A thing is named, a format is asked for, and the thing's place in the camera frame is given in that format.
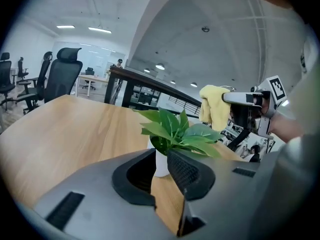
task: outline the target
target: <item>white ceiling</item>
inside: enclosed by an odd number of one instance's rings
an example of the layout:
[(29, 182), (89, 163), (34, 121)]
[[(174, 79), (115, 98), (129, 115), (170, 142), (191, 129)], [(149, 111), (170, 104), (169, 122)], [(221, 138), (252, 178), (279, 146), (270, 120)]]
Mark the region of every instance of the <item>white ceiling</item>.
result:
[[(208, 26), (210, 32), (201, 28)], [(279, 75), (290, 92), (301, 78), (305, 26), (292, 10), (263, 0), (169, 0), (156, 15), (129, 66), (167, 83), (238, 91)], [(165, 71), (155, 68), (165, 65)]]
[[(129, 51), (150, 0), (30, 0), (22, 15), (59, 36), (107, 39)], [(75, 29), (58, 29), (74, 25)], [(112, 34), (88, 27), (111, 30)]]

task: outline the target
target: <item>black railing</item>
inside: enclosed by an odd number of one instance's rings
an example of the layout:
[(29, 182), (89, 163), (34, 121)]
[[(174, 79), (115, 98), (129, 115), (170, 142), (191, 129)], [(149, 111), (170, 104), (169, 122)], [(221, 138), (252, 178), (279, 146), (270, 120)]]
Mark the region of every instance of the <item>black railing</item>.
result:
[(178, 99), (175, 97), (170, 96), (169, 101), (173, 102), (174, 104), (177, 104), (181, 107), (183, 107), (188, 112), (191, 112), (192, 114), (199, 116), (200, 113), (200, 107), (196, 105), (192, 105), (186, 101), (183, 101), (182, 99)]

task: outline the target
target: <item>office chair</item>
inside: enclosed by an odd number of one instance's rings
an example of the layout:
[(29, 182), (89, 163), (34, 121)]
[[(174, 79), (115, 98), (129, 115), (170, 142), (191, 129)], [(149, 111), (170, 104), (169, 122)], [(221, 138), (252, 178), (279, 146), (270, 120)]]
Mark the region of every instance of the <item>office chair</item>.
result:
[(14, 74), (14, 77), (18, 77), (21, 78), (21, 80), (17, 81), (18, 82), (22, 82), (25, 80), (25, 76), (29, 75), (29, 73), (27, 73), (27, 68), (25, 68), (25, 71), (23, 71), (23, 67), (22, 67), (22, 61), (24, 60), (23, 57), (20, 57), (20, 60), (18, 61), (18, 75)]
[(9, 52), (2, 53), (0, 58), (0, 94), (4, 95), (4, 100), (1, 101), (0, 106), (5, 103), (5, 111), (8, 110), (7, 103), (15, 101), (13, 98), (8, 98), (8, 93), (16, 87), (10, 81), (11, 61), (9, 58)]
[[(95, 72), (94, 72), (94, 69), (92, 68), (92, 67), (88, 67), (87, 69), (86, 69), (86, 71), (85, 71), (85, 74), (86, 75), (91, 75), (91, 76), (94, 76), (95, 75)], [(85, 82), (87, 83), (85, 86), (82, 86), (82, 89), (83, 88), (86, 88), (86, 87), (88, 87), (89, 86), (89, 81), (88, 80), (85, 80)]]
[[(57, 59), (51, 64), (48, 82), (44, 90), (44, 103), (70, 94), (83, 66), (83, 63), (77, 60), (80, 49), (62, 48), (58, 51)], [(36, 108), (31, 101), (37, 98), (37, 94), (31, 93), (18, 97), (17, 101), (26, 101), (28, 112), (30, 112)]]
[[(40, 69), (40, 73), (38, 77), (26, 79), (25, 81), (21, 81), (18, 84), (21, 86), (24, 86), (24, 91), (18, 94), (18, 98), (24, 95), (28, 94), (35, 94), (36, 97), (34, 97), (34, 100), (32, 100), (32, 106), (34, 108), (38, 107), (37, 101), (42, 101), (45, 97), (45, 81), (46, 81), (46, 73), (48, 71), (48, 68), (50, 66), (52, 60), (52, 51), (47, 51), (43, 55), (43, 62)], [(28, 88), (28, 85), (31, 84), (30, 81), (33, 81), (33, 86), (31, 88)], [(29, 111), (29, 108), (25, 108), (23, 110), (23, 114), (25, 115), (26, 112)]]

